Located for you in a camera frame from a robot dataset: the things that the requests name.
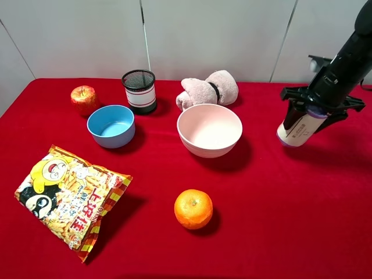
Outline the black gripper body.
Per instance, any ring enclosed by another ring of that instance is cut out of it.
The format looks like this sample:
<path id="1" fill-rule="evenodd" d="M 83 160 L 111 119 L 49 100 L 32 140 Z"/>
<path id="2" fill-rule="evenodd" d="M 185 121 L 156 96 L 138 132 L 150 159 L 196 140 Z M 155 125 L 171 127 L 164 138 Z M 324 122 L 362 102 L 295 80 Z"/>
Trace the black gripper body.
<path id="1" fill-rule="evenodd" d="M 327 112 L 347 109 L 361 111 L 366 104 L 359 98 L 349 96 L 351 91 L 365 78 L 365 67 L 322 67 L 307 87 L 285 87 L 281 99 L 296 104 L 313 105 Z"/>

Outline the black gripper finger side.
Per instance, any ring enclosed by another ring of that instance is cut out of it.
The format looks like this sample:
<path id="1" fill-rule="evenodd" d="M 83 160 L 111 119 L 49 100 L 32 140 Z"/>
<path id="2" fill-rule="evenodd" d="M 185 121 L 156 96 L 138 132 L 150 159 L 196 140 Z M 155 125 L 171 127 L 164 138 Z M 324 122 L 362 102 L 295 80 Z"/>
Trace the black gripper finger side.
<path id="1" fill-rule="evenodd" d="M 290 130 L 292 126 L 304 115 L 307 114 L 306 103 L 296 100 L 288 100 L 288 110 L 283 121 L 283 126 L 285 130 Z"/>
<path id="2" fill-rule="evenodd" d="M 316 134 L 330 125 L 335 124 L 336 122 L 346 120 L 348 118 L 348 113 L 345 110 L 327 113 L 320 109 L 313 111 L 313 117 L 320 122 L 314 132 Z"/>

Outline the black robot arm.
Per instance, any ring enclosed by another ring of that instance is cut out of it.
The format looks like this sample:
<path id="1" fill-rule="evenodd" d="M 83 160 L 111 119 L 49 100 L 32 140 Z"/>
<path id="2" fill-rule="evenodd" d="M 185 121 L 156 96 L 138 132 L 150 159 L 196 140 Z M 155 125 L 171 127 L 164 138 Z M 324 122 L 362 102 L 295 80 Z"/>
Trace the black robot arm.
<path id="1" fill-rule="evenodd" d="M 315 132 L 347 119 L 349 109 L 359 112 L 366 106 L 361 99 L 349 94 L 371 71 L 371 1 L 361 8 L 354 29 L 334 59 L 310 56 L 320 69 L 309 85 L 283 88 L 280 97 L 289 101 L 283 122 L 286 130 L 290 130 L 311 106 L 319 108 L 326 116 Z"/>

